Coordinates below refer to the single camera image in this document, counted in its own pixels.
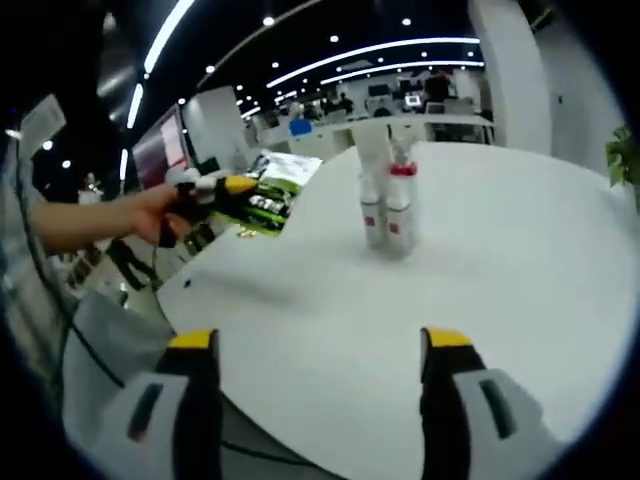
cable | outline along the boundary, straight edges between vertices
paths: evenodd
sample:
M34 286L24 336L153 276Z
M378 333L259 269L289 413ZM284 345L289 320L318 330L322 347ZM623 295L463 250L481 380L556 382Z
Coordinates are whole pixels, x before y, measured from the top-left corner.
M156 246L154 247L153 252L151 254L151 269L155 273L156 277L158 277L158 271L156 269L157 260L158 260L158 247ZM160 305L160 301L158 300L158 295L155 290L153 290L153 298L155 299L156 304L158 305L158 309L161 312L163 312L162 306ZM246 455L252 458L258 458L260 460L265 460L268 462L282 463L285 465L293 465L293 466L300 466L300 467L313 467L318 469L320 468L314 463L311 463L306 460L291 460L289 458L284 458L277 455L271 455L270 453L259 452L257 450L252 450L250 448L242 447L240 445L236 445L235 443L231 443L226 440L221 440L220 445L226 448L227 450L231 450L241 455Z
M38 276L40 277L40 281L47 289L49 295L53 298L56 303L56 306L62 313L62 317L64 318L67 326L76 334L78 337L78 341L82 344L84 349L87 351L87 354L91 357L91 359L96 363L96 365L104 372L104 374L111 380L114 385L118 388L124 388L124 382L111 370L107 364L100 358L100 356L93 349L91 344L87 341L82 332L78 329L73 321L73 315L68 311L67 305L58 292L58 290L49 283L49 279L44 272L44 268L42 266L42 262L40 261L40 254L38 253L38 249L33 243L33 232L31 230L31 225L28 221L28 212L26 207L26 202L24 199L24 189L22 185L22 177L21 177L21 163L22 159L18 154L18 145L16 145L16 196L18 197L18 204L20 205L20 214L22 216L22 224L24 227L25 235L27 237L27 245L29 247L29 252L33 258L34 266L36 267L36 271L38 272ZM61 355L60 363L56 368L56 380L60 380L61 372L62 372L62 361L64 355Z
M227 442L226 440L222 440L221 445L227 450L240 453L241 455L246 455L247 457L259 458L260 460L266 460L266 461L275 462L275 463L283 463L286 465L318 468L317 465L311 462L308 462L306 460L290 460L288 458L279 457L277 455L271 455L270 453L258 452L256 450L251 450L249 448L241 447L239 445Z

round table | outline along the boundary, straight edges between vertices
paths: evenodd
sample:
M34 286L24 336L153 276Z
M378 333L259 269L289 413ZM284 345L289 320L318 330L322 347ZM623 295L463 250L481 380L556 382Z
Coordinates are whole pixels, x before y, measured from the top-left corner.
M414 153L421 238L410 257L367 248L352 148L321 168L280 237L232 229L159 292L176 331L220 330L232 402L351 480L420 478L421 327L471 337L564 440L596 413L633 332L637 217L624 192L532 153Z

white wall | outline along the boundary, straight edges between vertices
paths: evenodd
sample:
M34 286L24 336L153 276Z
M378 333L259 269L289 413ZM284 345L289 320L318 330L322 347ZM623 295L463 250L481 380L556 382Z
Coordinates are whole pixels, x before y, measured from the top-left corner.
M551 154L551 107L540 52L514 0L469 0L491 86L498 145Z
M564 21L543 28L535 39L551 91L553 156L607 175L605 145L624 123L607 81Z
M247 167L249 147L233 87L208 90L193 97L182 111L198 162L216 157L223 170ZM238 159L238 151L244 164Z
M367 111L364 108L364 101L369 98L369 86L387 84L393 90L398 87L398 74L372 76L359 80L345 81L342 85L337 85L338 95L344 92L354 103L354 113L364 115Z

white bottle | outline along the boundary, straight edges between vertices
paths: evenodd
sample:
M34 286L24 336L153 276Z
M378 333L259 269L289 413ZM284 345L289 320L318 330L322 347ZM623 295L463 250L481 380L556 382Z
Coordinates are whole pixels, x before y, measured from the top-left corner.
M395 256L406 256L413 250L417 235L415 212L417 166L402 146L394 142L394 163L389 168L386 220L387 241Z
M406 256L413 249L413 204L408 177L391 173L386 198L387 242L393 255Z
M385 243L386 223L382 196L373 174L364 171L360 177L360 206L367 243L378 248Z

green packaging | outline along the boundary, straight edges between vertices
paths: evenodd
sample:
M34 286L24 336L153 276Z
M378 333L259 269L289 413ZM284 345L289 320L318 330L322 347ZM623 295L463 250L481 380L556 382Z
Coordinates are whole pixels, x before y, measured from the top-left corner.
M219 199L216 212L231 223L276 237L320 165L319 158L263 150L243 174L258 181L256 188L248 194Z

